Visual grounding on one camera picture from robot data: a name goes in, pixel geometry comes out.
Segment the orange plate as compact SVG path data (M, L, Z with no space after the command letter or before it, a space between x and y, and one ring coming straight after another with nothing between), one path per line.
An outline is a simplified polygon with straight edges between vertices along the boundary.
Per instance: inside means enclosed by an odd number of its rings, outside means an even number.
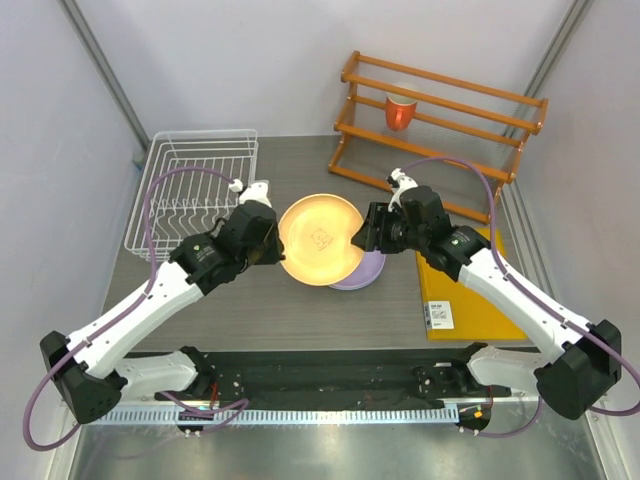
M352 274L364 252L351 243L363 224L360 211L345 198L328 193L305 196L282 215L284 271L310 286L328 286Z

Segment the purple plate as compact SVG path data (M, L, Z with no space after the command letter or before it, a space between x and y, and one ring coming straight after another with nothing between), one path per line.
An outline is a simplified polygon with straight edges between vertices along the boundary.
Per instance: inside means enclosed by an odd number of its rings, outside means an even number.
M365 252L359 266L345 279L330 285L341 291L353 291L373 283L381 274L386 256L379 251Z

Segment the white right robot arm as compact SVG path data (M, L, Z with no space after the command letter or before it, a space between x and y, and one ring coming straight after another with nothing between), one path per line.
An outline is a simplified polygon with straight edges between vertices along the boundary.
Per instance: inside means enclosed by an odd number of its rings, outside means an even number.
M373 202L352 237L365 252L419 253L432 269L479 294L520 328L536 352L485 344L469 349L451 371L457 391L504 386L538 394L557 414L580 418L621 378L622 336L551 299L509 267L482 234L452 225L440 197L427 186L400 189L389 203Z

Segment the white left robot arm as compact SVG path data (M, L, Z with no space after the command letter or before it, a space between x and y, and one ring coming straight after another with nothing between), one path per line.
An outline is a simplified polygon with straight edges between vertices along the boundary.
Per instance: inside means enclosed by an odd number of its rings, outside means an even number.
M248 267L283 258L270 202L243 200L216 232L184 239L148 282L100 318L69 335L46 335L40 342L46 367L76 421L89 424L124 399L161 392L205 397L215 373L196 348L144 358L130 358L129 352L171 316Z

